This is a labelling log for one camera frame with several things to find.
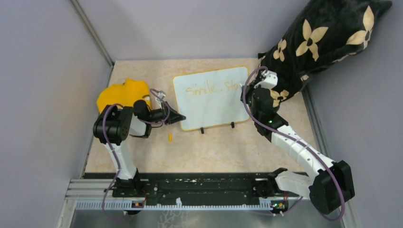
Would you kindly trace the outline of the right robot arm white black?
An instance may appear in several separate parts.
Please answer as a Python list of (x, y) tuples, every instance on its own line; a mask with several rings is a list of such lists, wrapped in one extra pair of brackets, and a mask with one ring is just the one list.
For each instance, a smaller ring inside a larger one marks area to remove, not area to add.
[(284, 191), (311, 201), (322, 214), (340, 209), (355, 196), (351, 167), (345, 161), (336, 162), (312, 148), (293, 130), (288, 122), (269, 105), (268, 89), (253, 85), (241, 88), (240, 100), (255, 122), (258, 132), (272, 144), (283, 149), (306, 172), (305, 175), (279, 168), (271, 175), (268, 191), (274, 196)]

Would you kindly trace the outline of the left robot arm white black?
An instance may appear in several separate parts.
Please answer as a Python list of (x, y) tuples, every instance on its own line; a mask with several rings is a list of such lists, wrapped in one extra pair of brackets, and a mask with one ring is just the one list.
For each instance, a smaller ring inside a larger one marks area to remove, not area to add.
[(186, 120), (186, 117), (167, 102), (161, 108), (151, 109), (145, 100), (134, 102), (133, 106), (121, 104), (106, 105), (93, 126), (93, 135), (108, 149), (116, 167), (115, 186), (124, 189), (130, 196), (142, 192), (139, 171), (131, 158), (127, 138), (148, 138), (153, 125), (170, 125)]

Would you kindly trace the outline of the white board yellow frame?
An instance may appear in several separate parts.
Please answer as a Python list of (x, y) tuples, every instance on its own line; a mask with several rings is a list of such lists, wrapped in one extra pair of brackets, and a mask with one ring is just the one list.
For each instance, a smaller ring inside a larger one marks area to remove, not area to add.
[(241, 87), (249, 75), (247, 66), (193, 72), (173, 77), (178, 113), (186, 116), (182, 130), (239, 123), (249, 119), (240, 101)]

